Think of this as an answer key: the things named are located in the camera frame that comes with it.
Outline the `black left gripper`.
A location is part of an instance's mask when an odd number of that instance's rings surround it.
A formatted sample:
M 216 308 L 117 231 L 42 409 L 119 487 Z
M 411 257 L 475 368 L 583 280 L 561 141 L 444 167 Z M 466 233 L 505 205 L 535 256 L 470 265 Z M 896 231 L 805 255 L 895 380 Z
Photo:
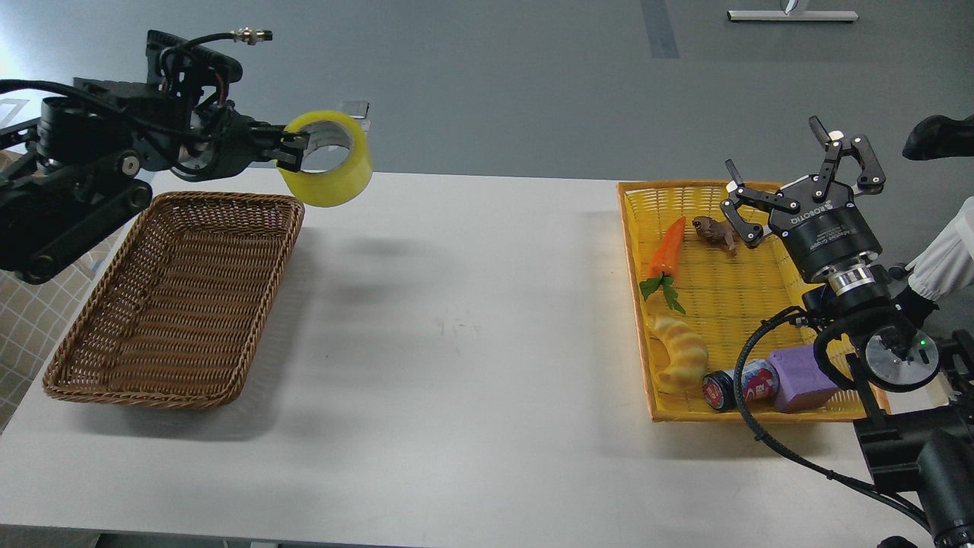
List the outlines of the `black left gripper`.
M 253 117 L 234 114 L 223 138 L 208 150 L 208 160 L 191 174 L 191 183 L 234 177 L 258 161 L 272 161 L 292 173 L 300 171 L 309 132 L 259 125 Z

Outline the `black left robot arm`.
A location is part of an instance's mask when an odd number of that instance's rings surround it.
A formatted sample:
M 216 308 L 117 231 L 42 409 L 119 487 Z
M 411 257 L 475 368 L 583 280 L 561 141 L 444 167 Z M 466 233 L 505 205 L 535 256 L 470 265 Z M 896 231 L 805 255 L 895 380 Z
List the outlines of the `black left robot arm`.
M 24 153 L 2 170 L 1 267 L 42 285 L 147 209 L 140 171 L 190 183 L 237 176 L 274 161 L 298 171 L 310 151 L 299 129 L 241 114 L 229 98 L 240 63 L 210 44 L 270 42 L 244 27 L 194 39 L 147 33 L 143 82 L 2 81 L 2 93 L 45 91 L 40 115 L 2 130 L 2 150 Z

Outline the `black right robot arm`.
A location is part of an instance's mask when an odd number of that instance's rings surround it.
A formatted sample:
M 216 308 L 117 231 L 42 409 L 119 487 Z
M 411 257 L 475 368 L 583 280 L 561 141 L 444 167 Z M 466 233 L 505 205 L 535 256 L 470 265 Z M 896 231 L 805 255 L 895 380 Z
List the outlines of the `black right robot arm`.
M 923 527 L 936 547 L 972 545 L 972 336 L 935 339 L 894 304 L 892 276 L 879 264 L 881 245 L 857 207 L 860 195 L 886 184 L 863 134 L 828 131 L 808 120 L 825 155 L 820 169 L 773 192 L 744 183 L 733 161 L 721 212 L 742 242 L 776 236 L 808 292 L 800 306 L 763 320 L 744 343 L 733 393 L 744 422 L 780 457 L 890 506 Z M 743 368 L 757 343 L 789 323 L 810 327 L 813 364 L 839 389 L 856 392 L 865 416 L 853 422 L 872 476 L 866 483 L 828 470 L 777 441 L 748 409 Z

